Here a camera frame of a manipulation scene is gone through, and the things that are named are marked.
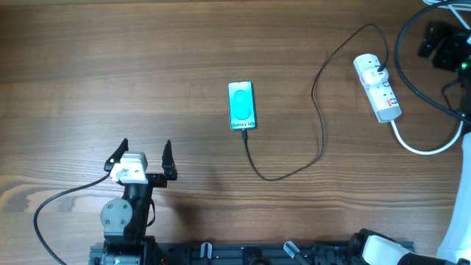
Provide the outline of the smartphone with teal screen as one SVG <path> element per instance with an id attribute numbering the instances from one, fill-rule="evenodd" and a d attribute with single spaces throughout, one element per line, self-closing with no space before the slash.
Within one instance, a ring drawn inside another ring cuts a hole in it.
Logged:
<path id="1" fill-rule="evenodd" d="M 251 130 L 257 127 L 255 101 L 250 81 L 229 83 L 228 102 L 232 130 Z"/>

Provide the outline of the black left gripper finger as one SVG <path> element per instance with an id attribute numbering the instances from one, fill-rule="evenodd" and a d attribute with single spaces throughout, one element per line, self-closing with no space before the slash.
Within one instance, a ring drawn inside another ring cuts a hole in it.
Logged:
<path id="1" fill-rule="evenodd" d="M 167 140 L 162 154 L 162 169 L 166 176 L 177 176 L 177 169 L 172 154 L 171 141 Z"/>
<path id="2" fill-rule="evenodd" d="M 116 163 L 121 160 L 122 155 L 129 150 L 129 141 L 124 138 L 115 152 L 105 161 L 104 171 L 111 172 Z"/>

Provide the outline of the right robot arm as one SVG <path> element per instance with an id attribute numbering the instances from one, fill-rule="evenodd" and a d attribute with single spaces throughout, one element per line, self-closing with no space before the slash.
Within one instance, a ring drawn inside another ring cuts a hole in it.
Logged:
<path id="1" fill-rule="evenodd" d="M 370 101 L 377 120 L 389 123 L 399 143 L 409 152 L 418 155 L 435 155 L 445 151 L 459 138 L 463 138 L 461 148 L 463 164 L 449 227 L 437 249 L 434 258 L 418 255 L 385 236 L 369 233 L 360 247 L 360 258 L 366 264 L 469 264 L 470 263 L 470 134 L 464 133 L 464 123 L 460 122 L 456 134 L 449 143 L 429 151 L 417 150 L 409 146 L 401 137 L 395 119 L 402 114 L 392 87 L 389 84 L 387 62 L 379 61 L 374 54 L 362 54 L 354 59 L 353 65 L 359 81 Z"/>

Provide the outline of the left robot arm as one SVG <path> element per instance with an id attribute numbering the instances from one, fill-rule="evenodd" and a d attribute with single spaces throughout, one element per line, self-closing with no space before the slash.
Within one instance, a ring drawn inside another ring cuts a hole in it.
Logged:
<path id="1" fill-rule="evenodd" d="M 149 218 L 149 212 L 155 211 L 153 189 L 166 188 L 169 181 L 177 179 L 170 141 L 163 148 L 163 172 L 148 173 L 147 166 L 145 154 L 129 151 L 127 139 L 106 160 L 104 171 L 124 187 L 124 193 L 102 209 L 105 241 L 101 249 L 91 250 L 90 264 L 168 263 L 155 237 L 148 236 L 146 229 L 155 222 Z"/>

